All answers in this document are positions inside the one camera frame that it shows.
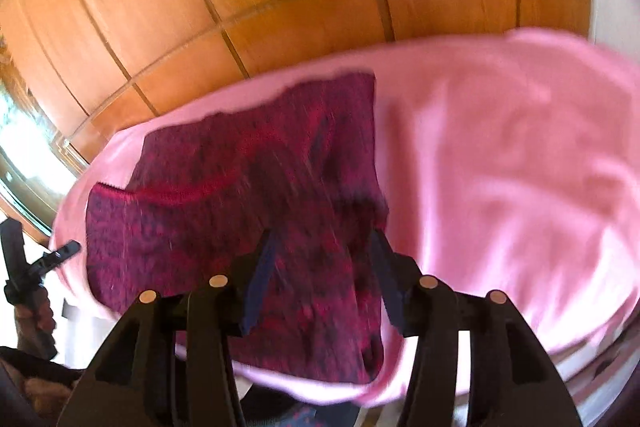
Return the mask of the person's left hand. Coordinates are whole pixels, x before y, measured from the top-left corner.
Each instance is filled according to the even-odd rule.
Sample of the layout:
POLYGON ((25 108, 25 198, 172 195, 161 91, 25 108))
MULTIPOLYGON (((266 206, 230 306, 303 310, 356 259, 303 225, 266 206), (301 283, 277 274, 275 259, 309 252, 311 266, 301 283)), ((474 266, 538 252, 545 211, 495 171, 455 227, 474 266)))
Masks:
POLYGON ((50 361, 58 353, 53 332, 56 324, 47 289, 39 287, 29 303, 14 306, 17 349, 50 361))

